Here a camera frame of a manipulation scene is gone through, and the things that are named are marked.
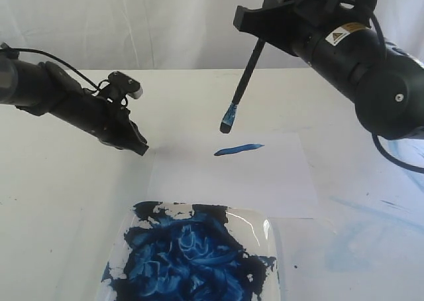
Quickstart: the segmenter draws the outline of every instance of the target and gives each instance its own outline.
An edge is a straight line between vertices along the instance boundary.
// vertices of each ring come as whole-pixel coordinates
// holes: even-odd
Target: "white backdrop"
[[[244,68],[255,39],[233,27],[262,0],[0,0],[0,40],[81,69]],[[387,38],[424,60],[424,2],[380,0]],[[42,57],[30,57],[33,62]],[[304,66],[267,46],[260,67]]]

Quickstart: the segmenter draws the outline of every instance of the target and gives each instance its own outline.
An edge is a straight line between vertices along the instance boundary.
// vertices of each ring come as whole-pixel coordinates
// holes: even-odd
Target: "warning label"
[[[334,30],[331,34],[329,34],[326,40],[333,46],[337,46],[343,39],[345,39],[350,34],[365,29],[367,28],[360,23],[345,24]]]

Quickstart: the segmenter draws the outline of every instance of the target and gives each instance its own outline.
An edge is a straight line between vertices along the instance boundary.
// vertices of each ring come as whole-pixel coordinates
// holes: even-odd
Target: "table surface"
[[[53,116],[0,108],[2,300],[94,300],[123,217],[146,194],[155,147],[217,130],[241,75],[126,73],[144,87],[130,101],[152,147],[144,158]],[[422,300],[423,194],[377,153],[349,101],[313,70],[257,70],[236,128],[298,133],[319,197],[318,219],[272,220],[282,300]]]

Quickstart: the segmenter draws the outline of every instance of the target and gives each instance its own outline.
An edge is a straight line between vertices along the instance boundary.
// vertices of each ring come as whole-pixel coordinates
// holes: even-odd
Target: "paint palette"
[[[126,216],[97,301],[280,301],[275,239],[254,211],[144,202]]]

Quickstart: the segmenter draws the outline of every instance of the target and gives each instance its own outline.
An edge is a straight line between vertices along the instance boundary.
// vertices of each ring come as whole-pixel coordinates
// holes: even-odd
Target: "screw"
[[[396,102],[402,102],[405,99],[405,96],[402,93],[399,93],[395,96]]]

